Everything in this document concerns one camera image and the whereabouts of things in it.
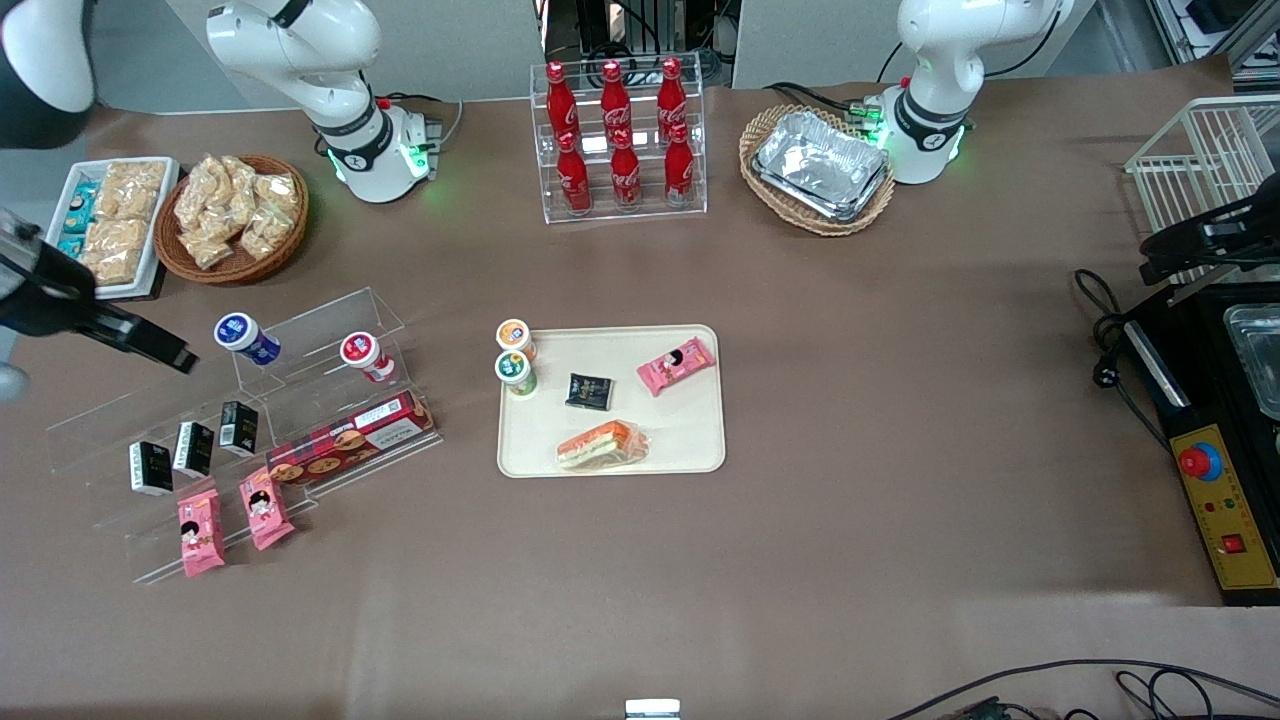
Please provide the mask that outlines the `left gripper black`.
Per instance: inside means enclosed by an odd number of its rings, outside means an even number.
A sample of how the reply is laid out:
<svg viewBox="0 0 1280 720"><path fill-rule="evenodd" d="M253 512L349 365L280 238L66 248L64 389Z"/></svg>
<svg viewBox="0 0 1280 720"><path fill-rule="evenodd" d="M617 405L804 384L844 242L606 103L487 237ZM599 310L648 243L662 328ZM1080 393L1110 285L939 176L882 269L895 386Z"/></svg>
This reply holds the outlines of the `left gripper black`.
<svg viewBox="0 0 1280 720"><path fill-rule="evenodd" d="M1157 286L1202 266L1276 264L1277 233L1277 195L1258 191L1178 222L1143 241L1143 283Z"/></svg>

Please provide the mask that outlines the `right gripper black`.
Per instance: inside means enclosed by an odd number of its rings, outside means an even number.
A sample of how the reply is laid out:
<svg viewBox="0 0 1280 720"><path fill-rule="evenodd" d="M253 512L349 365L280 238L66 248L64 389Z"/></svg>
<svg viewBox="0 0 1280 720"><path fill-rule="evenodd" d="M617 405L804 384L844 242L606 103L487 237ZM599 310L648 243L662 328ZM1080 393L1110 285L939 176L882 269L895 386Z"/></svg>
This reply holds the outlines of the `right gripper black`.
<svg viewBox="0 0 1280 720"><path fill-rule="evenodd" d="M97 300L92 274L46 243L3 250L1 324L28 337L82 334L182 374L200 363L180 337Z"/></svg>

